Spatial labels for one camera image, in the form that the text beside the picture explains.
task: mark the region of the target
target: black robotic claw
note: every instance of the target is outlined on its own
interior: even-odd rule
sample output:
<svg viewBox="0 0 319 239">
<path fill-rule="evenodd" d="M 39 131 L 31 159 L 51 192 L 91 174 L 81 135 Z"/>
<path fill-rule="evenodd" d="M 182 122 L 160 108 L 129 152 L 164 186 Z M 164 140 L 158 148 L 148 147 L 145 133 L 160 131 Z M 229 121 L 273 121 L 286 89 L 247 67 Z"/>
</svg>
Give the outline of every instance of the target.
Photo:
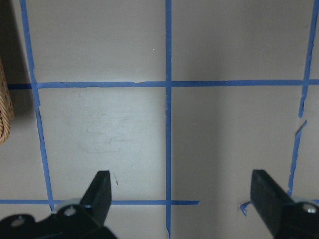
<svg viewBox="0 0 319 239">
<path fill-rule="evenodd" d="M 36 223 L 33 216 L 13 215 L 0 221 L 2 239 L 116 239 L 104 227 L 112 201 L 109 171 L 99 171 L 79 204 L 65 206 Z"/>
<path fill-rule="evenodd" d="M 251 202 L 275 239 L 319 239 L 319 207 L 295 202 L 264 170 L 253 170 Z"/>
</svg>

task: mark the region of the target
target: woven basket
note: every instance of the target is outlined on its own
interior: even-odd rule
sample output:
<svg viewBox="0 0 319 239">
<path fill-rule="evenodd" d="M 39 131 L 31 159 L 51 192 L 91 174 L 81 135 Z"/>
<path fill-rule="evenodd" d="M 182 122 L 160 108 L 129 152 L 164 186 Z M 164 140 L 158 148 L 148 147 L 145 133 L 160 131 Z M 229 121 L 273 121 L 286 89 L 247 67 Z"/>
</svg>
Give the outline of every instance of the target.
<svg viewBox="0 0 319 239">
<path fill-rule="evenodd" d="M 9 137 L 10 121 L 13 117 L 13 106 L 0 58 L 0 144 L 4 143 Z"/>
</svg>

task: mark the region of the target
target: metal bolt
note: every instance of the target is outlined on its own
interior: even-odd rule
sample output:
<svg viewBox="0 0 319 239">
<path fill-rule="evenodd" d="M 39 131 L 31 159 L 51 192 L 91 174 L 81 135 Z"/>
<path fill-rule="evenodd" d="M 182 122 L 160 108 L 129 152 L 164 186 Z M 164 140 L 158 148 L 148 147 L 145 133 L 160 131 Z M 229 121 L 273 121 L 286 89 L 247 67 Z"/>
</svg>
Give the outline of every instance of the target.
<svg viewBox="0 0 319 239">
<path fill-rule="evenodd" d="M 76 210 L 72 206 L 64 211 L 64 215 L 67 217 L 70 217 L 70 216 L 74 215 L 75 213 L 76 213 Z"/>
<path fill-rule="evenodd" d="M 17 219 L 15 219 L 12 223 L 11 223 L 11 227 L 16 228 L 16 227 L 20 227 L 24 224 L 25 219 L 22 216 L 19 216 Z"/>
<path fill-rule="evenodd" d="M 310 204 L 310 203 L 304 203 L 303 204 L 303 209 L 307 212 L 307 213 L 316 213 L 317 212 L 317 208 Z"/>
</svg>

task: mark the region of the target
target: blue grid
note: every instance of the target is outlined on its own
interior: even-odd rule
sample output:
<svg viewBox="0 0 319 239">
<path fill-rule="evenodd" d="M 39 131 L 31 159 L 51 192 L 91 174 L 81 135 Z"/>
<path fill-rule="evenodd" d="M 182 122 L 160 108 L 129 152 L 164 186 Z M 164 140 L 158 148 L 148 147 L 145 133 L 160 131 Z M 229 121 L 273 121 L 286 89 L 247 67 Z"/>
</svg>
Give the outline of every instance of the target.
<svg viewBox="0 0 319 239">
<path fill-rule="evenodd" d="M 228 86 L 302 86 L 302 96 L 299 108 L 299 117 L 303 116 L 304 104 L 307 97 L 309 85 L 319 85 L 319 79 L 310 79 L 311 59 L 314 47 L 314 39 L 316 34 L 316 23 L 319 10 L 319 0 L 315 0 L 313 7 L 313 14 L 311 20 L 311 28 L 309 34 L 309 43 L 307 50 L 307 58 L 305 63 L 305 73 L 302 80 L 231 80 L 231 81 L 172 81 L 171 77 L 171 0 L 165 0 L 165 28 L 166 28 L 166 65 L 165 81 L 153 82 L 49 82 L 37 83 L 34 75 L 34 61 L 32 55 L 31 39 L 29 33 L 29 23 L 26 9 L 26 0 L 20 0 L 22 12 L 22 24 L 24 30 L 24 39 L 27 50 L 27 59 L 30 71 L 30 84 L 12 84 L 8 85 L 10 90 L 24 90 L 31 89 L 33 99 L 35 102 L 35 113 L 37 119 L 37 127 L 40 138 L 41 156 L 43 164 L 43 172 L 46 183 L 48 200 L 0 200 L 0 204 L 34 204 L 34 205 L 49 205 L 54 209 L 54 204 L 59 204 L 62 201 L 54 200 L 52 195 L 52 188 L 49 175 L 49 167 L 46 155 L 45 140 L 43 135 L 42 121 L 39 111 L 40 99 L 38 89 L 52 89 L 52 88 L 86 88 L 86 87 L 165 87 L 166 90 L 166 200 L 139 200 L 139 201 L 112 201 L 113 205 L 166 205 L 166 228 L 170 235 L 171 227 L 171 206 L 172 205 L 198 205 L 199 201 L 179 201 L 171 199 L 171 90 L 172 87 L 228 87 Z M 295 170 L 298 149 L 300 145 L 302 127 L 295 137 L 292 169 Z M 293 190 L 294 174 L 290 177 L 290 193 Z M 244 211 L 249 204 L 241 206 Z"/>
</svg>

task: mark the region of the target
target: wicker basket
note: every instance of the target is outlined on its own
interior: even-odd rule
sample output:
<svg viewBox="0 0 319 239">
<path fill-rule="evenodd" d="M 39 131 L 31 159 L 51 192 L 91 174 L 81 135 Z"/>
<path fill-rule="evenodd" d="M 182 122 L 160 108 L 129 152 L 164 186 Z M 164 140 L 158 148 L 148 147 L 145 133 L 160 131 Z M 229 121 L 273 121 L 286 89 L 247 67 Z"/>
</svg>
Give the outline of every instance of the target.
<svg viewBox="0 0 319 239">
<path fill-rule="evenodd" d="M 13 117 L 13 106 L 0 58 L 0 144 L 4 143 L 9 137 L 10 121 Z"/>
</svg>

